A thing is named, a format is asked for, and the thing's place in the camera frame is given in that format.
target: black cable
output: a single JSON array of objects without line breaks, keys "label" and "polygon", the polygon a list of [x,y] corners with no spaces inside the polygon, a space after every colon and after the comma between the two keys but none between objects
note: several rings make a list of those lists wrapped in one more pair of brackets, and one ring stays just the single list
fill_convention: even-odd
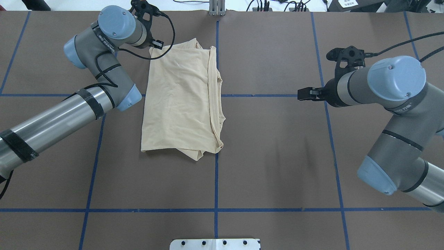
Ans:
[{"label": "black cable", "polygon": [[444,50],[444,46],[441,47],[441,48],[439,48],[439,49],[435,49],[434,51],[430,52],[429,54],[427,54],[426,56],[424,56],[423,58],[421,58],[421,59],[419,60],[419,62],[423,62],[423,61],[427,60],[428,58],[430,58],[431,56],[433,56],[433,55],[435,55],[436,53],[441,52],[441,51],[443,51],[443,50]]},{"label": "black cable", "polygon": [[408,43],[411,43],[411,42],[414,42],[414,41],[418,41],[418,40],[421,40],[421,39],[424,39],[424,38],[427,38],[427,37],[438,36],[438,35],[443,35],[443,34],[444,34],[444,32],[437,32],[437,33],[432,33],[432,34],[428,34],[428,35],[425,35],[425,36],[420,36],[420,37],[417,37],[415,39],[411,39],[411,40],[408,40],[408,41],[405,41],[405,42],[402,42],[402,43],[395,44],[392,47],[386,48],[385,50],[383,50],[383,51],[381,51],[379,53],[374,53],[373,56],[378,56],[378,55],[380,55],[382,53],[385,53],[385,52],[387,52],[387,51],[389,51],[389,50],[391,50],[393,48],[396,48],[396,47],[404,45],[404,44],[408,44]]},{"label": "black cable", "polygon": [[303,8],[304,3],[302,2],[302,0],[297,4],[297,7],[294,8],[293,12],[299,11],[299,8]]},{"label": "black cable", "polygon": [[177,1],[173,0],[176,3],[209,3],[209,1]]},{"label": "black cable", "polygon": [[149,57],[143,57],[143,56],[141,56],[141,55],[138,55],[138,54],[132,52],[131,50],[127,50],[127,49],[124,49],[124,48],[119,48],[119,49],[120,49],[121,51],[128,52],[128,53],[130,53],[130,54],[132,54],[132,55],[134,55],[134,56],[137,56],[138,58],[142,58],[142,59],[145,59],[145,60],[156,60],[156,59],[161,58],[161,57],[164,56],[165,54],[167,54],[167,53],[171,50],[171,48],[173,47],[174,40],[176,39],[176,31],[174,30],[173,21],[171,21],[171,18],[170,18],[167,14],[165,14],[165,13],[162,13],[162,16],[166,17],[166,18],[170,21],[171,28],[173,29],[173,40],[171,41],[171,46],[170,46],[170,47],[169,47],[169,48],[168,48],[168,49],[167,49],[162,55],[160,55],[160,56],[158,56],[158,57],[149,58]]},{"label": "black cable", "polygon": [[324,2],[327,12],[329,12],[329,2],[327,0],[322,0],[322,2]]},{"label": "black cable", "polygon": [[287,6],[285,6],[284,11],[287,10],[288,5],[290,5],[291,3],[294,3],[294,8],[296,9],[296,7],[297,7],[297,3],[296,3],[296,1],[290,1],[290,2],[287,3]]},{"label": "black cable", "polygon": [[305,3],[304,3],[304,12],[306,12],[307,11],[307,3],[308,2],[310,2],[311,0],[308,0],[308,1],[306,1]]},{"label": "black cable", "polygon": [[[110,86],[110,87],[116,88],[115,86],[117,86],[117,85],[115,85],[115,84],[113,85],[113,84],[107,83],[107,82],[99,82],[99,83],[94,83],[94,84],[88,85],[88,86],[84,87],[84,89],[90,89],[92,87],[100,87],[100,86]],[[75,95],[76,95],[76,93],[73,93],[70,96],[68,96],[65,99],[63,99],[63,101],[66,100],[66,99],[69,99],[69,98],[71,98],[71,97],[73,97]]]},{"label": "black cable", "polygon": [[251,6],[251,4],[254,2],[254,0],[251,0],[251,2],[250,2],[250,4],[248,5],[248,7],[247,7],[247,10],[246,11],[248,11],[249,10],[249,8],[250,8],[250,6]]},{"label": "black cable", "polygon": [[99,66],[99,57],[103,56],[104,54],[108,54],[110,53],[109,51],[104,51],[102,53],[99,53],[95,56],[95,66],[97,67],[98,71],[100,72],[100,74],[108,81],[110,82],[110,86],[114,87],[114,88],[118,88],[119,86],[117,84],[115,84],[100,68]]},{"label": "black cable", "polygon": [[14,172],[14,170],[11,171],[11,173],[9,174],[9,179],[6,181],[6,183],[4,184],[3,190],[0,193],[0,200],[3,198],[4,193],[6,193],[6,190],[8,189],[9,186],[9,182],[11,181],[11,177],[12,177],[12,173]]}]

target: metal plate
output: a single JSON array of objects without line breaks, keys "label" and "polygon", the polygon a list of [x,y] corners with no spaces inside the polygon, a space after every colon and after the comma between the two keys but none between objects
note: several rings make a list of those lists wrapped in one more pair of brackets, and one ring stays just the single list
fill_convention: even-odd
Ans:
[{"label": "metal plate", "polygon": [[260,250],[260,239],[178,239],[170,250]]}]

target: metal stand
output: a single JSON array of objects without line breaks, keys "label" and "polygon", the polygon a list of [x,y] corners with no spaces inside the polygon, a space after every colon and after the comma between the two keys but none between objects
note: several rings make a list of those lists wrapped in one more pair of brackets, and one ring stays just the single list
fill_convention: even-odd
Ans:
[{"label": "metal stand", "polygon": [[225,16],[225,0],[210,0],[210,16]]}]

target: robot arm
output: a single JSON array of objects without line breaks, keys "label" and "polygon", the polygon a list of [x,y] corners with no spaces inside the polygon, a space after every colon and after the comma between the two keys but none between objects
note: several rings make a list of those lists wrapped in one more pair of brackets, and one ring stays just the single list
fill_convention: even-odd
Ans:
[{"label": "robot arm", "polygon": [[[0,183],[9,179],[16,167],[89,122],[115,107],[124,111],[142,99],[113,53],[124,43],[137,48],[162,48],[163,42],[151,36],[152,16],[169,17],[145,0],[132,0],[131,5],[135,16],[118,6],[108,6],[90,28],[65,44],[67,58],[81,69],[88,68],[98,83],[0,133]],[[149,21],[143,19],[145,13],[150,15]]]},{"label": "robot arm", "polygon": [[335,53],[348,66],[338,63],[334,79],[323,88],[300,89],[298,99],[327,101],[334,107],[378,103],[392,112],[358,177],[386,195],[399,189],[444,213],[444,170],[419,157],[444,129],[444,92],[426,82],[425,70],[413,57],[388,58],[363,68],[363,51],[350,46]]}]

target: black tape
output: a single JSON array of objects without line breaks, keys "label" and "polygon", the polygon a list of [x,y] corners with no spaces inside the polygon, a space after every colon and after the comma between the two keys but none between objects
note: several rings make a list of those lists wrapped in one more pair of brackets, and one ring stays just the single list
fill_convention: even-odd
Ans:
[{"label": "black tape", "polygon": [[94,96],[86,89],[79,89],[75,93],[81,96],[85,100],[85,102],[88,103],[95,114],[96,120],[105,115],[102,105],[98,103]]},{"label": "black tape", "polygon": [[355,101],[355,102],[357,102],[357,103],[359,103],[359,104],[363,104],[363,103],[361,103],[361,102],[358,102],[358,100],[356,100],[356,99],[353,97],[352,92],[350,91],[350,80],[352,79],[352,75],[353,75],[354,73],[356,73],[356,71],[357,71],[357,70],[353,71],[353,73],[349,76],[349,80],[347,81],[347,91],[349,92],[349,95],[350,95],[350,97],[353,99],[353,101]]},{"label": "black tape", "polygon": [[114,54],[116,51],[119,51],[119,48],[115,46],[114,43],[108,39],[108,36],[103,33],[97,22],[91,24],[91,29],[99,41],[101,41],[111,53]]},{"label": "black tape", "polygon": [[39,156],[28,143],[10,129],[1,132],[0,137],[23,162],[32,161]]},{"label": "black tape", "polygon": [[423,146],[417,144],[416,142],[414,142],[414,141],[412,141],[412,140],[410,140],[408,138],[405,138],[404,136],[402,136],[400,134],[397,134],[395,132],[392,132],[392,131],[389,131],[389,130],[385,130],[385,129],[382,131],[382,133],[383,134],[387,134],[387,135],[392,136],[392,137],[395,137],[396,139],[401,140],[401,141],[403,141],[403,142],[405,142],[405,143],[407,143],[407,144],[409,144],[409,145],[419,149],[420,151],[424,150]]},{"label": "black tape", "polygon": [[419,180],[411,188],[409,188],[407,190],[402,190],[402,192],[404,192],[404,193],[411,192],[422,184],[422,182],[424,181],[424,179],[428,173],[428,162],[426,162],[426,161],[424,161],[424,162],[425,162],[425,166],[424,166],[424,171],[422,172],[421,178],[419,178]]}]

